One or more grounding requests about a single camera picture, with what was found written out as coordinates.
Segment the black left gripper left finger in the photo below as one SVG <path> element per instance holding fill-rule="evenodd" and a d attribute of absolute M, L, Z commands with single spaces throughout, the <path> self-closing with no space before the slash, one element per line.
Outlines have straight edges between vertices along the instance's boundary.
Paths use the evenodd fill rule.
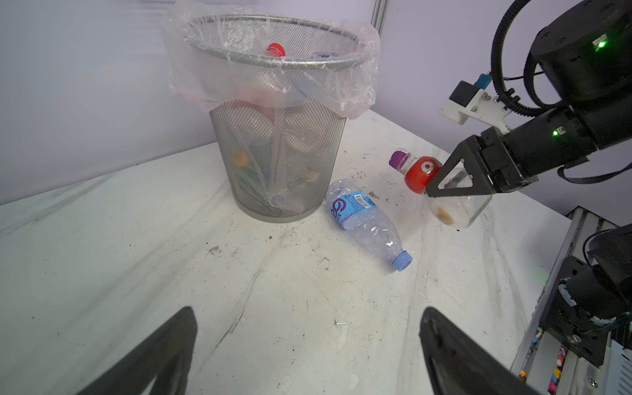
<path fill-rule="evenodd" d="M 185 306 L 80 394 L 184 394 L 198 323 Z"/>

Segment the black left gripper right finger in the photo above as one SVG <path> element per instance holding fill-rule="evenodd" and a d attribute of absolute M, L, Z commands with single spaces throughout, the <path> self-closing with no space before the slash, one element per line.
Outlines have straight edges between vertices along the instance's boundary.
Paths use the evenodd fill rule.
<path fill-rule="evenodd" d="M 534 394 L 438 309 L 421 317 L 419 337 L 435 394 Z"/>

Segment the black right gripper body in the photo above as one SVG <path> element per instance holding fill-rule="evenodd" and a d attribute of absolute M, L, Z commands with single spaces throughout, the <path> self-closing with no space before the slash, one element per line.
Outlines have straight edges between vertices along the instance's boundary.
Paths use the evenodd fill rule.
<path fill-rule="evenodd" d="M 506 135 L 490 128 L 474 138 L 473 191 L 510 193 L 553 169 L 571 184 L 598 184 L 630 171 L 631 166 L 583 178 L 568 177 L 565 170 L 630 139 L 631 112 L 622 105 L 549 110 Z"/>

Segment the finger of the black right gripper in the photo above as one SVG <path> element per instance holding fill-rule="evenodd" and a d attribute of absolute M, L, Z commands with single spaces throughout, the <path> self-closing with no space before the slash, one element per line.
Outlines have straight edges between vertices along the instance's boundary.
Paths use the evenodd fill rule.
<path fill-rule="evenodd" d="M 477 137 L 459 143 L 439 173 L 426 186 L 431 198 L 492 195 L 494 185 L 482 159 Z"/>

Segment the red label bottle purple cap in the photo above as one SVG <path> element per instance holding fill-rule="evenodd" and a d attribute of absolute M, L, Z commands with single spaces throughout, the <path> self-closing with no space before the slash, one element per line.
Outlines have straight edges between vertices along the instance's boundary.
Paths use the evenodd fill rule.
<path fill-rule="evenodd" d="M 432 156 L 413 156 L 409 151 L 396 150 L 388 164 L 404 175 L 405 184 L 415 194 L 424 194 L 431 180 L 443 165 Z"/>

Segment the clear brownish crushed bottle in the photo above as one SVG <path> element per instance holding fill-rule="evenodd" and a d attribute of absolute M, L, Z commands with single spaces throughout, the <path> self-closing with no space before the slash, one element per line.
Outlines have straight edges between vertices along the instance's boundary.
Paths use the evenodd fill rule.
<path fill-rule="evenodd" d="M 449 176 L 439 184 L 441 189 L 463 189 L 472 186 L 472 176 L 462 166 L 452 169 Z M 491 200 L 491 195 L 428 197 L 427 205 L 434 217 L 444 225 L 465 229 L 472 225 Z"/>

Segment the large clear bottle light-blue label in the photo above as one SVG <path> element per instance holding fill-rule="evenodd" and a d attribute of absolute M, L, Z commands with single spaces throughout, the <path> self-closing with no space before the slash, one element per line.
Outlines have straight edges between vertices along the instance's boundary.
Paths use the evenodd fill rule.
<path fill-rule="evenodd" d="M 327 210 L 367 253 L 401 272 L 413 261 L 388 216 L 350 179 L 334 181 L 327 190 Z"/>

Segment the grey mesh waste bin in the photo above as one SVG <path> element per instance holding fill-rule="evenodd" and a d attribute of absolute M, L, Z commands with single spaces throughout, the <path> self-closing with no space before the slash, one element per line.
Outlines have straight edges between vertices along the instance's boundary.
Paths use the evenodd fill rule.
<path fill-rule="evenodd" d="M 352 118 L 313 100 L 281 109 L 234 100 L 207 113 L 244 212 L 265 222 L 293 222 L 320 206 Z"/>

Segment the clear plastic bin liner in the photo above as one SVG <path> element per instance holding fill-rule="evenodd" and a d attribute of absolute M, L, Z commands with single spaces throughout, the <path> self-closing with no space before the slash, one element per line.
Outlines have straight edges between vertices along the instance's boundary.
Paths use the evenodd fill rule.
<path fill-rule="evenodd" d="M 366 22 L 177 1 L 162 35 L 172 92 L 205 111 L 234 100 L 275 109 L 313 100 L 356 119 L 376 101 L 380 36 Z M 286 57 L 266 56 L 271 43 Z"/>

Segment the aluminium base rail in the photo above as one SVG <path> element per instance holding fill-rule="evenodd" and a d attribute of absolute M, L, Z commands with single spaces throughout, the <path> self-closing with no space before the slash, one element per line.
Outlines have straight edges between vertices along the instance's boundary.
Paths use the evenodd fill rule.
<path fill-rule="evenodd" d="M 576 207 L 511 372 L 539 394 L 631 392 L 631 227 Z"/>

